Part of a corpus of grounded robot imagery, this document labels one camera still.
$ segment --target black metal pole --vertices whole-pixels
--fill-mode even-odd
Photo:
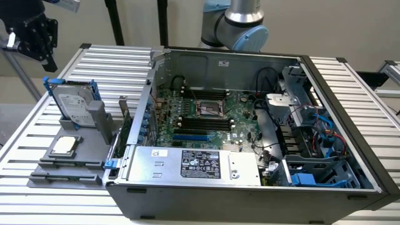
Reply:
[[[105,7],[108,9],[108,15],[112,25],[113,31],[113,38],[117,45],[124,46],[124,36],[123,36],[123,28],[120,27],[120,16],[119,16],[119,9],[117,9],[117,2],[116,0],[104,0]]]
[[[160,44],[168,46],[168,0],[157,0]]]

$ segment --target sticker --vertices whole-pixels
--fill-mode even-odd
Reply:
[[[181,151],[180,175],[185,178],[220,179],[220,153]]]
[[[228,61],[219,61],[219,67],[229,67]]]
[[[151,156],[152,157],[167,157],[168,156],[168,150],[167,149],[153,149],[151,151]]]
[[[59,94],[59,98],[72,122],[81,126],[93,127],[95,121],[87,111],[88,105],[85,99],[79,95],[68,94]]]

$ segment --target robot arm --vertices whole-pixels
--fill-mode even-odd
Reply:
[[[5,43],[0,43],[1,49],[40,61],[44,70],[55,72],[52,53],[57,47],[59,23],[45,17],[41,0],[0,0],[0,19],[9,34]]]
[[[268,39],[260,0],[205,0],[201,47],[259,52]]]

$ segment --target floor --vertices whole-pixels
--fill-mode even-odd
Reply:
[[[44,93],[41,79],[32,79]],[[16,77],[0,77],[0,148],[31,112],[36,102]]]

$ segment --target slotted aluminum platform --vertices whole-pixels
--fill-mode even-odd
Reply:
[[[400,86],[400,61],[385,61],[380,72],[389,76],[389,79]]]
[[[151,58],[149,48],[115,47],[92,45],[87,50],[80,50],[71,63],[61,72],[61,77],[72,80],[88,81],[95,79],[99,83],[100,93],[105,101],[107,111],[115,117],[120,116],[117,98],[120,95],[129,97],[128,105],[133,112],[148,71],[147,63]],[[380,112],[380,107],[373,106],[368,94],[359,83],[352,79],[345,65],[336,59],[313,58],[315,63],[332,89],[337,90],[337,98],[348,105],[348,113],[363,127],[365,137],[373,147],[392,177],[400,180],[400,153],[399,146],[381,146],[389,142],[377,142],[380,136],[364,128],[392,128],[384,130],[392,138],[399,131],[391,126],[372,126],[368,122],[379,119],[381,124],[388,124],[389,119]],[[341,82],[348,88],[337,87]],[[48,95],[45,95],[27,119],[21,123],[13,136],[3,147],[0,154],[0,224],[59,224],[59,225],[113,225],[144,224],[143,221],[129,221],[121,214],[107,191],[43,189],[28,188],[28,175],[36,168],[36,161],[43,157],[45,148],[60,129],[60,112]],[[336,225],[397,225],[400,223],[400,202],[392,203],[379,211],[359,211],[345,217]],[[152,221],[151,224],[192,224],[189,222]]]
[[[336,58],[312,57],[367,143],[400,186],[400,120],[349,67]]]

